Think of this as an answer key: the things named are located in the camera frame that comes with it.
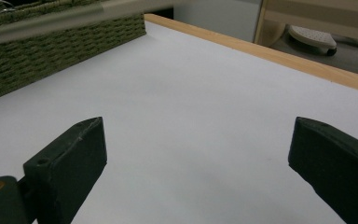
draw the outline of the wooden table edge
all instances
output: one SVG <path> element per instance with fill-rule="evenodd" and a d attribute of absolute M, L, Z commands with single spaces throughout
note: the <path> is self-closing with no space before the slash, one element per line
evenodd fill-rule
<path fill-rule="evenodd" d="M 353 72 L 322 63 L 316 63 L 275 49 L 262 47 L 257 44 L 239 40 L 235 37 L 221 35 L 216 32 L 183 22 L 173 21 L 154 14 L 145 14 L 145 20 L 358 90 L 358 74 Z"/>

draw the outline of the floor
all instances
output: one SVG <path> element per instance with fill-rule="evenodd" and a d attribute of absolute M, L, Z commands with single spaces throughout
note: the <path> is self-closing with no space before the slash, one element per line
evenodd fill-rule
<path fill-rule="evenodd" d="M 334 56 L 326 56 L 327 49 L 318 49 L 308 46 L 292 38 L 287 31 L 271 47 L 279 51 L 294 54 L 296 56 L 328 64 L 358 74 L 358 40 L 333 35 L 337 42 L 337 53 Z"/>

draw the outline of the gray wall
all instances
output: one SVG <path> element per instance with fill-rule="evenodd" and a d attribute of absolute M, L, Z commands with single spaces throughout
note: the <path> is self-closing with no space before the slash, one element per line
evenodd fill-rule
<path fill-rule="evenodd" d="M 253 42 L 262 0 L 199 0 L 174 7 L 174 18 Z"/>

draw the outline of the table surface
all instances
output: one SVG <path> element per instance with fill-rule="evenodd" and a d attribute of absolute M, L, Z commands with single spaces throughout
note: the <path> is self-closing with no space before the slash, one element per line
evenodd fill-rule
<path fill-rule="evenodd" d="M 358 90 L 146 31 L 1 97 L 0 175 L 20 179 L 54 138 L 102 116 L 108 163 L 74 223 L 343 223 L 287 156 L 297 116 L 358 138 Z"/>

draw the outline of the green woven basket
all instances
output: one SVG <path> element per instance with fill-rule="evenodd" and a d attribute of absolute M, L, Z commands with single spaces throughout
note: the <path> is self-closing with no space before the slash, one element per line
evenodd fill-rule
<path fill-rule="evenodd" d="M 0 13 L 0 25 L 81 7 L 95 0 L 37 2 Z M 0 96 L 145 35 L 142 14 L 0 44 Z"/>

